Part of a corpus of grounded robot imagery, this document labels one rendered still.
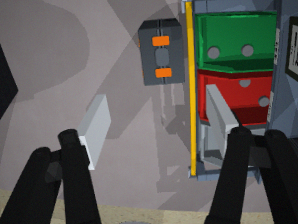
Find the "grey metal disc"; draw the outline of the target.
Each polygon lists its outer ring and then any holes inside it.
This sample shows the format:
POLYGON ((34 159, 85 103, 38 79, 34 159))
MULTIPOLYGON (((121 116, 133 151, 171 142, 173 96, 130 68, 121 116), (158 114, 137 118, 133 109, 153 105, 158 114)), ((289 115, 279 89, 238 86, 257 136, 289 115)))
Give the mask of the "grey metal disc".
POLYGON ((242 86, 242 87, 247 87, 250 85, 250 82, 251 80, 239 80, 239 84, 242 86))
POLYGON ((261 96, 258 99, 258 103, 261 107, 266 107, 269 104, 269 99, 266 96, 261 96))
POLYGON ((212 46, 207 50, 207 54, 211 59, 216 59, 219 56, 220 51, 217 47, 212 46))
POLYGON ((249 44, 245 44, 242 46, 241 48, 241 53, 246 56, 246 57, 249 57, 253 54, 253 47, 250 46, 249 44))

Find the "yellow bar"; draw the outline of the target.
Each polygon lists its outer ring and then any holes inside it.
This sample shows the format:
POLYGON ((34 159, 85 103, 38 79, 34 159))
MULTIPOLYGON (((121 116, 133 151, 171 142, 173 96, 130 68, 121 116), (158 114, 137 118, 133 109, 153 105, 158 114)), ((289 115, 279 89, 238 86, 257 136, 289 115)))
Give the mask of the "yellow bar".
POLYGON ((190 94, 190 131, 191 131, 191 175, 196 175, 196 114, 195 114, 195 70, 194 70, 194 43, 192 4, 185 2, 188 67, 189 67, 189 94, 190 94))

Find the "green bin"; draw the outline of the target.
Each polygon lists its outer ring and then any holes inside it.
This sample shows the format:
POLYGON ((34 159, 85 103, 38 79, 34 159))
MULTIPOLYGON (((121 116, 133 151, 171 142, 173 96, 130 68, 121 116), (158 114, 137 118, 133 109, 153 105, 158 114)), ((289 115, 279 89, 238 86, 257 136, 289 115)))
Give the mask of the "green bin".
POLYGON ((225 73, 273 71, 277 11, 194 16, 196 63, 199 69, 225 73), (241 53, 245 44, 254 48, 249 57, 241 53), (220 51, 217 59, 211 59, 207 54, 212 46, 220 51))

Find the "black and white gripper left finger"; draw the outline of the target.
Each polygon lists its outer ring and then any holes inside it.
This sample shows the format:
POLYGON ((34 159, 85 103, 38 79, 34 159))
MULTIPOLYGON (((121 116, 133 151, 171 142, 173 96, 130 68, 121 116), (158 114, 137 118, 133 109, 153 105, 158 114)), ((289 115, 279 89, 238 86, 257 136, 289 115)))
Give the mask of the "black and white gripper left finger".
POLYGON ((34 150, 0 224, 50 224, 62 177, 66 224, 102 224, 89 170, 95 169, 110 123, 106 94, 96 95, 77 130, 58 134, 60 150, 34 150))

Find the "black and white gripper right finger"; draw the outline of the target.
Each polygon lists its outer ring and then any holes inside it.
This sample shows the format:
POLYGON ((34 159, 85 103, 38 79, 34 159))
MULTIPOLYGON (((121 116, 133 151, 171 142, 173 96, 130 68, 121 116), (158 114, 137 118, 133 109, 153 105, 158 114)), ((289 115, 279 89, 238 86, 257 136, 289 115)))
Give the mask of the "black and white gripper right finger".
POLYGON ((274 224, 298 224, 298 157, 286 135, 252 134, 215 84, 206 85, 206 115, 223 164, 204 224, 241 223, 248 166, 259 167, 274 224))

